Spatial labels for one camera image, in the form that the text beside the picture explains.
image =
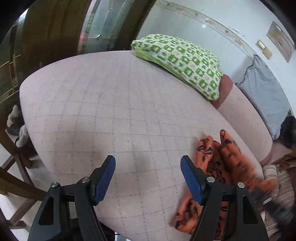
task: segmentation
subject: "orange cloth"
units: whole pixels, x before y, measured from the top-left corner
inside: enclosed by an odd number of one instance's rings
[[[221,144],[214,141],[211,136],[207,136],[199,141],[196,151],[196,167],[221,183],[236,185],[238,182],[243,182],[250,192],[255,187],[267,193],[274,189],[275,180],[256,178],[251,161],[241,153],[233,138],[225,130],[220,131],[220,140]],[[175,228],[192,234],[201,211],[202,206],[192,199],[190,191],[187,190],[175,217]],[[227,202],[222,202],[215,240],[221,240],[226,211]]]

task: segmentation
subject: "gray pillow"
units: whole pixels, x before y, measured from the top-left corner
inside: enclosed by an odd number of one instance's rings
[[[276,140],[290,104],[282,87],[259,56],[254,55],[253,64],[247,68],[243,82],[236,85],[258,111],[272,139]]]

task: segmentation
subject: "white wall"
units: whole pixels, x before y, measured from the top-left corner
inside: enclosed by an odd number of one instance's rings
[[[294,94],[296,91],[296,54],[294,52],[290,62],[287,63],[280,51],[266,35],[272,21],[279,24],[286,33],[287,31],[278,18],[264,4],[259,0],[170,0],[170,2],[201,12],[228,27],[242,38],[271,69],[285,91],[293,112],[296,113],[296,95]],[[196,38],[194,35],[197,35],[194,30],[198,21],[195,20],[197,23],[193,24],[189,17],[180,17],[181,14],[178,17],[171,14],[171,17],[169,17],[169,14],[164,14],[166,11],[163,8],[154,6],[144,22],[138,37],[142,37],[145,33],[177,32],[185,36],[183,38],[198,44],[192,40],[192,38]],[[273,53],[270,60],[256,46],[259,39]],[[233,61],[228,63],[227,69],[238,68],[238,66],[231,66],[232,63]]]

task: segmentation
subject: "green and white pillow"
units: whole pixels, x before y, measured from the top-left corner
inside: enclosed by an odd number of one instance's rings
[[[159,64],[209,100],[219,98],[220,62],[210,51],[176,37],[149,34],[131,44],[136,55]]]

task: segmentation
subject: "wall switch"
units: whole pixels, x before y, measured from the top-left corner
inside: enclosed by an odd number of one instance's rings
[[[265,55],[265,57],[267,59],[270,59],[271,58],[272,52],[267,47],[265,47],[262,52],[263,52],[263,54]]]

